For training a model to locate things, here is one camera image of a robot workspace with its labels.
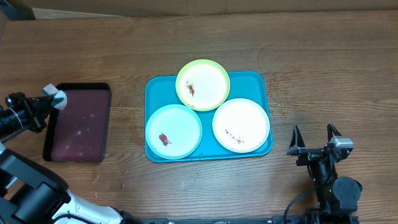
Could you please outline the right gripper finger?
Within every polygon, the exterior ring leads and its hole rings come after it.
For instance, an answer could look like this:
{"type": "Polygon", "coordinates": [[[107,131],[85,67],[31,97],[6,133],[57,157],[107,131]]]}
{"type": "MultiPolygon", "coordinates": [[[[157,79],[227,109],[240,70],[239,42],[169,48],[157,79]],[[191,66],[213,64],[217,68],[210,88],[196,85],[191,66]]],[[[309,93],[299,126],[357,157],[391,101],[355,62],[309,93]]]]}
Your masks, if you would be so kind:
{"type": "Polygon", "coordinates": [[[302,135],[299,131],[297,124],[294,125],[292,132],[292,140],[290,142],[289,148],[287,150],[288,156],[299,156],[303,154],[306,150],[305,143],[302,139],[302,135]]]}
{"type": "Polygon", "coordinates": [[[332,142],[335,139],[341,137],[341,133],[335,128],[332,123],[327,124],[327,135],[328,135],[328,142],[332,142]]]}

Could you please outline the green dish sponge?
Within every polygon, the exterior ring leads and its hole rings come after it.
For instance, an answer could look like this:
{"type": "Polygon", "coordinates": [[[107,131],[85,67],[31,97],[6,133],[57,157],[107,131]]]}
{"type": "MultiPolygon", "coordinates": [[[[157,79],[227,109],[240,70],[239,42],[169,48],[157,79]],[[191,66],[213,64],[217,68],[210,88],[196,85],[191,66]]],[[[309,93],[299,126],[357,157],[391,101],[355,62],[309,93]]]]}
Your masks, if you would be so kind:
{"type": "Polygon", "coordinates": [[[43,93],[46,96],[52,97],[51,106],[58,110],[64,110],[67,105],[67,95],[64,91],[59,90],[53,84],[48,84],[43,88],[43,93]]]}

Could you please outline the light blue plate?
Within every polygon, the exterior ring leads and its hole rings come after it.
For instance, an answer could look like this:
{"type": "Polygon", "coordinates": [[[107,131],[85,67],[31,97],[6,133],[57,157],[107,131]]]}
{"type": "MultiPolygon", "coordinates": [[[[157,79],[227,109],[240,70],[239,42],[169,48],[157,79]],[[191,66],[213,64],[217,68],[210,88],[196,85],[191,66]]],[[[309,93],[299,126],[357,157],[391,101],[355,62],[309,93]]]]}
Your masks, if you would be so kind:
{"type": "Polygon", "coordinates": [[[177,160],[199,146],[203,127],[199,116],[184,105],[171,104],[156,110],[146,123],[149,149],[163,159],[177,160]]]}

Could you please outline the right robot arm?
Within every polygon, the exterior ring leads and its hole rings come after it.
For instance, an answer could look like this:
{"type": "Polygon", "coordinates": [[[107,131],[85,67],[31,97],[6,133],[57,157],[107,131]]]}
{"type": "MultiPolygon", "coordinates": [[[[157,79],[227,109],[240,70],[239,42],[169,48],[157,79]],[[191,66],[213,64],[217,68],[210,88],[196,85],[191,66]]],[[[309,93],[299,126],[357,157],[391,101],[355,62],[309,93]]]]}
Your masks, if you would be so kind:
{"type": "Polygon", "coordinates": [[[358,223],[352,213],[358,209],[362,185],[350,178],[340,177],[335,164],[346,159],[354,149],[354,142],[342,135],[333,124],[327,125],[328,142],[321,148],[308,149],[297,125],[287,150],[288,156],[296,156],[296,165],[305,166],[313,182],[313,188],[294,198],[283,215],[284,223],[358,223]],[[297,218],[288,216],[291,206],[304,196],[315,193],[318,207],[309,209],[297,218]]]}

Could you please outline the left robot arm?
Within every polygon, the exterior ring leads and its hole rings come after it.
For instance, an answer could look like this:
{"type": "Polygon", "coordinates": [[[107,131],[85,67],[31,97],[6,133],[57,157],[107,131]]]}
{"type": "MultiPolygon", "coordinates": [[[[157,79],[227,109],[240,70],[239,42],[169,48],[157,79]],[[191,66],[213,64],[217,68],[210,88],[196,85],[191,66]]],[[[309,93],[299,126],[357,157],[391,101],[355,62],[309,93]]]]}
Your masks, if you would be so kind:
{"type": "Polygon", "coordinates": [[[11,93],[1,110],[1,223],[139,223],[123,210],[73,195],[68,184],[46,167],[8,149],[18,134],[46,128],[53,95],[28,98],[11,93]]]}

